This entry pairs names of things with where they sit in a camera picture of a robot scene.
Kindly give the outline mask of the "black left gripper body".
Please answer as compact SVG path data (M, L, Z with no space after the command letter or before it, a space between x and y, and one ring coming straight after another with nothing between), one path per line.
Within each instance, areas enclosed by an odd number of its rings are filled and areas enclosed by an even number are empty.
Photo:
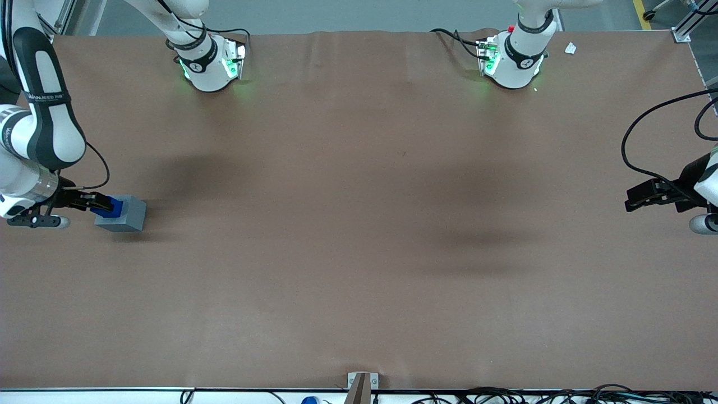
M698 194L698 192L693 189L695 184L697 184L698 179L703 176L703 172L707 169L708 161L710 161L710 154L705 154L704 156L687 164L684 169L682 169L682 172L680 173L679 178L675 181L675 184L677 184L677 186L682 189L687 196L684 197L683 200L675 203L675 210L677 213L681 214L682 212L687 212L688 210L695 208L708 208L707 199L702 197L702 195Z

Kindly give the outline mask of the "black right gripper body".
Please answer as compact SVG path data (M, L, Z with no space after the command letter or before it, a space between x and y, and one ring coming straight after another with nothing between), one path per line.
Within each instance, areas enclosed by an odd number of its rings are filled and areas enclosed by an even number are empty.
M75 190L75 183L66 178L59 178L57 191L52 196L52 209L85 210L83 191Z

